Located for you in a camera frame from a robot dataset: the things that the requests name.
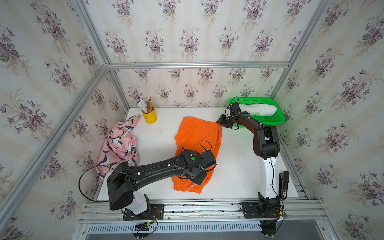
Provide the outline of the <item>white shorts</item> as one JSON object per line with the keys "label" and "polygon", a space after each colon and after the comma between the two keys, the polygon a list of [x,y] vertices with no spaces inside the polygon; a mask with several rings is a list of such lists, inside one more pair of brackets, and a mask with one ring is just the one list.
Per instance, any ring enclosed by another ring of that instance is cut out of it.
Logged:
{"label": "white shorts", "polygon": [[239,104],[242,112],[248,112],[252,116],[268,117],[273,116],[278,110],[274,105],[256,104],[256,105],[242,105]]}

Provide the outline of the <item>orange cloth garment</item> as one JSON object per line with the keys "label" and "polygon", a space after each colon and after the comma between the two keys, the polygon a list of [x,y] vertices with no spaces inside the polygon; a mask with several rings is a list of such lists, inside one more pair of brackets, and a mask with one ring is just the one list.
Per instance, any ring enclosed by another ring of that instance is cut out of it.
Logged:
{"label": "orange cloth garment", "polygon": [[[216,122],[200,120],[194,117],[185,117],[175,136],[177,144],[176,155],[180,154],[184,149],[199,153],[210,150],[213,155],[217,157],[222,144],[222,132],[222,126]],[[213,167],[209,167],[208,170],[207,177],[200,186],[185,177],[173,177],[174,190],[200,194],[213,176]]]}

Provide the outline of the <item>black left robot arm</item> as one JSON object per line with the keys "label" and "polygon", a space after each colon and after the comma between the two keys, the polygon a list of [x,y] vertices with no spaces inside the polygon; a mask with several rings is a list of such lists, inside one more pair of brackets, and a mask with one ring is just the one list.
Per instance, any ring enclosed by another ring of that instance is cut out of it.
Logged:
{"label": "black left robot arm", "polygon": [[134,192],[166,178],[184,177],[200,186],[216,164],[210,150],[203,153],[184,150],[170,159],[149,165],[130,167],[121,163],[107,179],[110,210],[127,207],[134,200]]}

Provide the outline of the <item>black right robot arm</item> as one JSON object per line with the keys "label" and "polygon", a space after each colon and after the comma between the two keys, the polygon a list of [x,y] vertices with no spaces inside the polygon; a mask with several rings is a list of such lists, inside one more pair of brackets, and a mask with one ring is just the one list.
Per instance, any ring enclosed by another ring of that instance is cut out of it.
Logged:
{"label": "black right robot arm", "polygon": [[227,129],[234,124],[243,126],[254,135],[253,150],[260,160],[260,191],[258,215],[263,218],[280,216],[281,204],[276,188],[276,162],[280,152],[276,126],[268,126],[256,120],[248,112],[243,112],[239,103],[230,103],[228,114],[222,114],[217,123]]}

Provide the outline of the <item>green plastic basket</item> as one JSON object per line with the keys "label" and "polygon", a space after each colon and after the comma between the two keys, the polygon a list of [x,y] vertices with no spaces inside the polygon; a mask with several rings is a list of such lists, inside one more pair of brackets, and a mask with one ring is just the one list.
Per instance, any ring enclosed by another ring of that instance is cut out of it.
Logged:
{"label": "green plastic basket", "polygon": [[239,104],[242,105],[256,105],[256,104],[267,104],[267,105],[274,105],[277,107],[277,111],[274,113],[273,116],[268,116],[268,117],[260,117],[260,116],[252,116],[254,119],[257,121],[265,124],[265,125],[279,125],[282,124],[285,121],[285,117],[280,110],[278,104],[269,98],[238,98],[234,97],[231,100],[229,100],[229,105],[231,103],[236,103],[238,102]]}

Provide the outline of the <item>yellow pencil cup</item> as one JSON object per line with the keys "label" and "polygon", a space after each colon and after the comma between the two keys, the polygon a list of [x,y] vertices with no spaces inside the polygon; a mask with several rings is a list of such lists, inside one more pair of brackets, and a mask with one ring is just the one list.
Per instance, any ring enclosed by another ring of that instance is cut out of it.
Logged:
{"label": "yellow pencil cup", "polygon": [[142,111],[142,114],[147,124],[154,124],[157,121],[157,115],[154,107],[152,107],[152,111],[150,113]]}

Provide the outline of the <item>pink patterned garment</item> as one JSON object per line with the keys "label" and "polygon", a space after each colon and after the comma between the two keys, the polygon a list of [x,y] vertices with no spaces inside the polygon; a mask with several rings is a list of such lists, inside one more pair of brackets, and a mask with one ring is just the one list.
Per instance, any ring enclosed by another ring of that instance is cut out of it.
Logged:
{"label": "pink patterned garment", "polygon": [[117,122],[107,135],[97,162],[97,183],[101,184],[107,173],[113,171],[120,163],[130,167],[138,166],[140,157],[137,150],[137,138],[131,131],[139,123],[140,115],[135,115],[125,122]]}

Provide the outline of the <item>wooden pencils bundle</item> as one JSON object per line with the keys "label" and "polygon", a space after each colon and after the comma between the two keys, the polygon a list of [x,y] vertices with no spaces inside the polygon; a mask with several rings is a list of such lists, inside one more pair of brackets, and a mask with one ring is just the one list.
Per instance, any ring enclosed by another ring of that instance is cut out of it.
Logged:
{"label": "wooden pencils bundle", "polygon": [[147,114],[150,114],[153,111],[153,104],[152,104],[152,98],[147,97]]}

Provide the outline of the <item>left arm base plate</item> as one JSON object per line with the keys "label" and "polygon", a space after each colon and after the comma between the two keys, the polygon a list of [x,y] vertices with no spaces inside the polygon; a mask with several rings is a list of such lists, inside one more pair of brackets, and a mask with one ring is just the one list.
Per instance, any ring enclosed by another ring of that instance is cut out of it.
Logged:
{"label": "left arm base plate", "polygon": [[139,215],[135,215],[127,208],[124,209],[124,221],[142,221],[142,220],[162,220],[164,218],[164,204],[150,204],[149,208]]}

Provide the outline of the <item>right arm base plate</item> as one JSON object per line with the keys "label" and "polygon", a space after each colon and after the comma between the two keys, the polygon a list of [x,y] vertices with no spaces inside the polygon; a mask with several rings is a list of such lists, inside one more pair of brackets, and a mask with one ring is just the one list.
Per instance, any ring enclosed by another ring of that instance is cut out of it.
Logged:
{"label": "right arm base plate", "polygon": [[241,202],[240,208],[246,219],[276,219],[282,215],[281,205],[276,201]]}

